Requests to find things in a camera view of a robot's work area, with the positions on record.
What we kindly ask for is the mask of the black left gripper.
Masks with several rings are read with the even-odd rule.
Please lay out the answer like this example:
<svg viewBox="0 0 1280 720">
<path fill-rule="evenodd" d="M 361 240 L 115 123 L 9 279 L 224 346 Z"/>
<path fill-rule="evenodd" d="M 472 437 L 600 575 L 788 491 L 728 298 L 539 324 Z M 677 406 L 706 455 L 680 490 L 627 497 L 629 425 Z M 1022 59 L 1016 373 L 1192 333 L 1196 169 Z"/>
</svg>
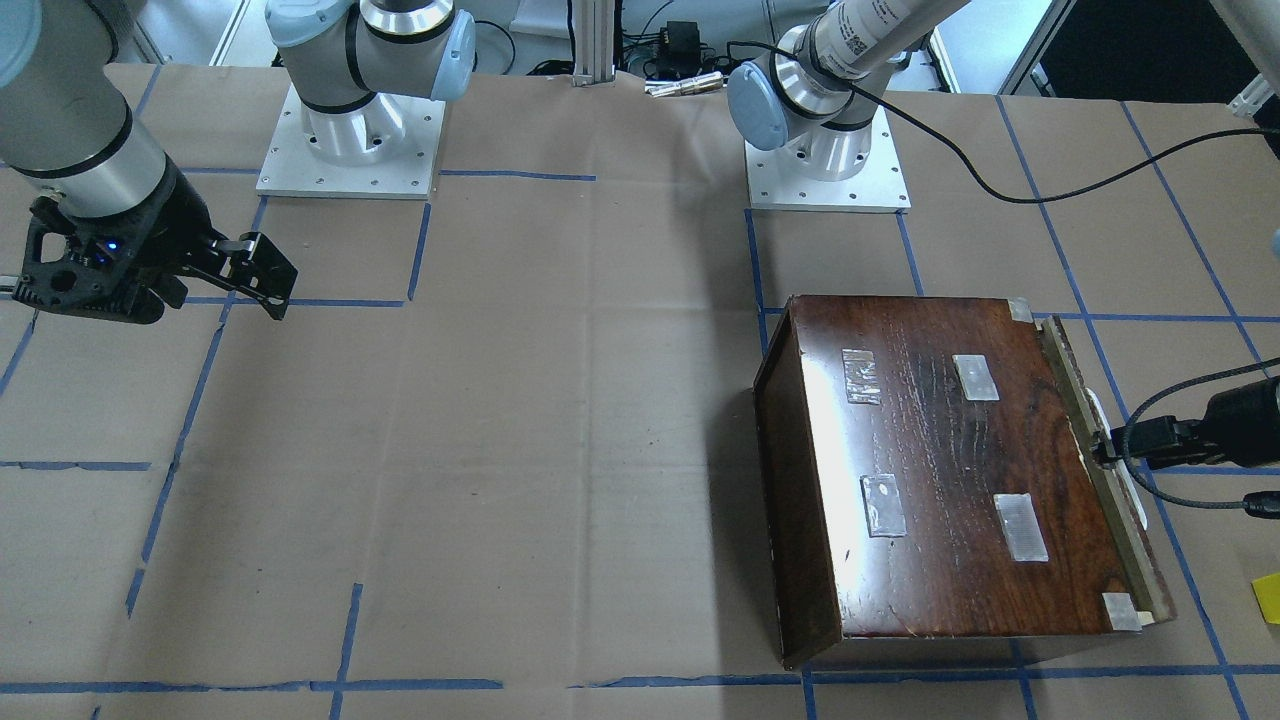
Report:
<svg viewBox="0 0 1280 720">
<path fill-rule="evenodd" d="M 1165 415 L 1112 429 L 1107 439 L 1092 442 L 1092 455 L 1098 464 L 1117 468 L 1128 439 L 1130 461 L 1143 460 L 1151 470 L 1224 462 L 1274 465 L 1279 461 L 1277 387 L 1275 377 L 1217 393 L 1201 421 Z"/>
</svg>

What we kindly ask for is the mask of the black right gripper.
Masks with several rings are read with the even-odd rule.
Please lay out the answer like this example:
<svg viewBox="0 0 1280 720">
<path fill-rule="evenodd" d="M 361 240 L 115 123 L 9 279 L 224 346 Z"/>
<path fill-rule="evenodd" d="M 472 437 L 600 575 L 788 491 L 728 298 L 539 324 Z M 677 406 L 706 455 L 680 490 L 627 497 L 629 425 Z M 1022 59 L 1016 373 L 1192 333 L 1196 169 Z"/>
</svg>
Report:
<svg viewBox="0 0 1280 720">
<path fill-rule="evenodd" d="M 74 217 L 40 195 L 29 208 L 23 265 L 12 297 L 42 313 L 150 324 L 187 297 L 182 277 L 252 299 L 283 320 L 298 272 L 265 233 L 229 240 L 174 161 L 140 205 Z"/>
</svg>

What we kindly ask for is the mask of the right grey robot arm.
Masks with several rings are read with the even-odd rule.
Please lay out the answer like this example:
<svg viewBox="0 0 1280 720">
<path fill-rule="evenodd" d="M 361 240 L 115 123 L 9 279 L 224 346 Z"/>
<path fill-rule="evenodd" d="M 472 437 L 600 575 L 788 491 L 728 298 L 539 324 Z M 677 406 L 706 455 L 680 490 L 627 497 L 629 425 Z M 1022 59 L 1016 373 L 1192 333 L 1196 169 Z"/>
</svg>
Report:
<svg viewBox="0 0 1280 720">
<path fill-rule="evenodd" d="M 461 99 L 475 22 L 452 1 L 270 1 L 268 32 L 326 161 L 364 164 L 406 138 L 393 96 Z M 230 240 L 105 76 L 132 1 L 3 4 L 3 161 L 37 190 L 12 297 L 42 313 L 150 324 L 196 278 L 279 320 L 298 275 L 262 233 Z"/>
</svg>

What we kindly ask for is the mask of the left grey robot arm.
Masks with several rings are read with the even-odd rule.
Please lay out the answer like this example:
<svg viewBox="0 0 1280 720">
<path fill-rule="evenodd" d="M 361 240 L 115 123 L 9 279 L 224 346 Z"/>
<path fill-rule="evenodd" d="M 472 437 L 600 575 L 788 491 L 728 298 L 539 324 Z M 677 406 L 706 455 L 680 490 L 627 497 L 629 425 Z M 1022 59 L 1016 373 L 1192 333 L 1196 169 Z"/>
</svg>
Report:
<svg viewBox="0 0 1280 720">
<path fill-rule="evenodd" d="M 814 133 L 863 138 L 879 110 L 938 140 L 991 197 L 1020 199 L 991 186 L 948 137 L 884 100 L 890 61 L 960 12 L 960 1 L 832 1 L 794 27 L 728 81 L 730 114 L 758 151 L 776 152 Z M 1233 462 L 1242 468 L 1277 461 L 1277 382 L 1257 380 L 1215 395 L 1201 419 L 1148 416 L 1140 406 L 1121 427 L 1094 438 L 1101 462 L 1142 459 L 1152 469 Z"/>
</svg>

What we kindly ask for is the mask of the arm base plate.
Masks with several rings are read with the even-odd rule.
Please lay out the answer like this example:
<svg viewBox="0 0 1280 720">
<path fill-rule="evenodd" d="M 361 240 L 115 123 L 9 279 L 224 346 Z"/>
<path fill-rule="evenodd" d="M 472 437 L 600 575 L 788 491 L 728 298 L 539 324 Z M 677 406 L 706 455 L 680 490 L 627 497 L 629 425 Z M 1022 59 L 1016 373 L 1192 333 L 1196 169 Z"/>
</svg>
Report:
<svg viewBox="0 0 1280 720">
<path fill-rule="evenodd" d="M 905 213 L 913 205 L 883 109 L 854 132 L 819 126 L 771 151 L 746 143 L 745 154 L 756 210 Z"/>
<path fill-rule="evenodd" d="M 447 102 L 375 95 L 343 114 L 289 88 L 256 190 L 264 196 L 429 200 Z"/>
</svg>

